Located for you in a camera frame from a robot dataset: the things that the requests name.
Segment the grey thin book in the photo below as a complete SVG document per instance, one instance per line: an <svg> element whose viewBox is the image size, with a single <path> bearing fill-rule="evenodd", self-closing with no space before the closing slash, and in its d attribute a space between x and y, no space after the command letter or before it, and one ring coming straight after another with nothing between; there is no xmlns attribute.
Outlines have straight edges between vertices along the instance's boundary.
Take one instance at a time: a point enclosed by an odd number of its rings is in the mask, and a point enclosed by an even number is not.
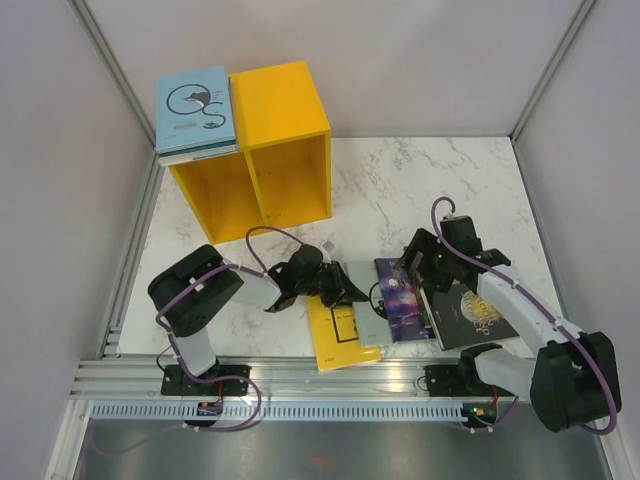
<svg viewBox="0 0 640 480"><path fill-rule="evenodd" d="M350 261L346 272L351 282L365 294L363 302L354 302L354 316L360 345L386 347L392 343L389 322L376 312L383 300L373 261Z"/></svg>

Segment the dark Wuthering Heights book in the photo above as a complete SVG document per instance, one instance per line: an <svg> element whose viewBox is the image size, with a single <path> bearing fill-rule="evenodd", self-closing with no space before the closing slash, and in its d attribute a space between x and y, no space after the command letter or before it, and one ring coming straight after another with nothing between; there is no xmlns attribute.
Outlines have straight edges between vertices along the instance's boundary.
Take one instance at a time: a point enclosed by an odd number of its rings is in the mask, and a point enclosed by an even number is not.
<svg viewBox="0 0 640 480"><path fill-rule="evenodd" d="M172 155L159 155L158 162L161 166L171 166L191 162L201 157L200 152L176 153Z"/></svg>

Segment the black Moon Sixpence book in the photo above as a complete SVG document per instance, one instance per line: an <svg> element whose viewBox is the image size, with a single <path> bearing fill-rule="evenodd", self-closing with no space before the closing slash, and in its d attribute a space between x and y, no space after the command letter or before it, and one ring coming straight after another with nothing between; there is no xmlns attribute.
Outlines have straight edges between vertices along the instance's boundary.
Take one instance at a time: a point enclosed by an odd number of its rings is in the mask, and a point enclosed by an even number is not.
<svg viewBox="0 0 640 480"><path fill-rule="evenodd" d="M420 288L419 294L444 351L519 337L493 305L464 284L454 283L446 293Z"/></svg>

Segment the yellow thin book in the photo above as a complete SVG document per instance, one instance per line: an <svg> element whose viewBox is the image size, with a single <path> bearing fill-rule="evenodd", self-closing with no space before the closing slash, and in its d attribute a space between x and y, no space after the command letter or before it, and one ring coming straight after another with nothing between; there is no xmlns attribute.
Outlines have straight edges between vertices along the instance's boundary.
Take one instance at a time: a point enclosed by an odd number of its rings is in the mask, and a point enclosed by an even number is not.
<svg viewBox="0 0 640 480"><path fill-rule="evenodd" d="M319 297L306 298L317 369L321 373L369 364L382 358L379 347L363 347L350 306L329 309Z"/></svg>

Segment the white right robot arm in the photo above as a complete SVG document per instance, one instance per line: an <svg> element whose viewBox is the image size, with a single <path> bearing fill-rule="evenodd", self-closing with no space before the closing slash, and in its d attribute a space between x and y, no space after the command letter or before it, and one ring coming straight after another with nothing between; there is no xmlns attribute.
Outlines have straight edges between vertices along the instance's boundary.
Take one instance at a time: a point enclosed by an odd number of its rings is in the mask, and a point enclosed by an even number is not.
<svg viewBox="0 0 640 480"><path fill-rule="evenodd" d="M527 401L554 433L582 427L605 436L615 430L622 401L612 341L548 306L500 250L483 248L470 217L417 229L397 266L417 274L427 290L466 286L495 307L531 351L522 358L495 344L464 350L456 370L464 391L500 387Z"/></svg>

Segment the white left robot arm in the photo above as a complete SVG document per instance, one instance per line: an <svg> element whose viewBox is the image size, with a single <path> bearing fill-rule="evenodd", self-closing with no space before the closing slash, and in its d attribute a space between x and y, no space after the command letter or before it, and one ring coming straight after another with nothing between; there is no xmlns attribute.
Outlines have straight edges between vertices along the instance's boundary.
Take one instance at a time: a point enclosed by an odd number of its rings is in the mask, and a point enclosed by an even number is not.
<svg viewBox="0 0 640 480"><path fill-rule="evenodd" d="M218 356L206 328L228 303L279 313L301 296L317 298L329 309L368 300L338 262L309 244L264 272L230 263L205 244L156 276L147 294L184 371L184 383L199 395L218 385Z"/></svg>

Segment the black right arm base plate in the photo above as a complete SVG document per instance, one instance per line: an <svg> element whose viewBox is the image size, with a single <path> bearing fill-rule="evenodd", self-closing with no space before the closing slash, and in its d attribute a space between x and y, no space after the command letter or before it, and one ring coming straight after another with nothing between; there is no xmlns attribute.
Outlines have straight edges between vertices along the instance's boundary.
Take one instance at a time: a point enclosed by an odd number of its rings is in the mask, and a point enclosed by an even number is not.
<svg viewBox="0 0 640 480"><path fill-rule="evenodd" d="M434 364L424 367L424 385L432 397L493 397L494 388L488 385L469 386L452 364Z"/></svg>

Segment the purple galaxy cover book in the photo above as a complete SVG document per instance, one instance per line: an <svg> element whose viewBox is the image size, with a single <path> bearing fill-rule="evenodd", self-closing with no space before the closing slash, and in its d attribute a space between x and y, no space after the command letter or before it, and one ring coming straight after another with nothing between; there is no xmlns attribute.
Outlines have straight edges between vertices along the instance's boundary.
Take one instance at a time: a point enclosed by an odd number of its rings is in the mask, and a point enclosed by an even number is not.
<svg viewBox="0 0 640 480"><path fill-rule="evenodd" d="M384 309L394 343L433 339L433 329L416 296L412 279L405 270L394 268L394 258L374 260Z"/></svg>

